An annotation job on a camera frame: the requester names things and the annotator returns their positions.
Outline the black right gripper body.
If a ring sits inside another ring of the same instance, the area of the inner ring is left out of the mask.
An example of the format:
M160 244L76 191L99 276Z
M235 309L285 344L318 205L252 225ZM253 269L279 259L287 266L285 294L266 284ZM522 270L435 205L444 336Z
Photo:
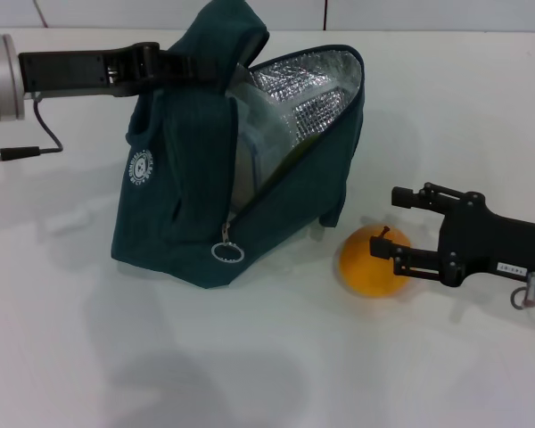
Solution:
M535 272L535 223L499 216L482 194L465 193L444 208L437 253L446 286L481 273L524 282Z

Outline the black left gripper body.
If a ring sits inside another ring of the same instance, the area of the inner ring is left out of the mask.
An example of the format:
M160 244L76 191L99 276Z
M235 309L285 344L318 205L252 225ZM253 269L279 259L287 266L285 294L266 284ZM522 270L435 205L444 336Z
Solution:
M155 85L160 45L137 43L99 51L18 55L26 94L34 98L129 97Z

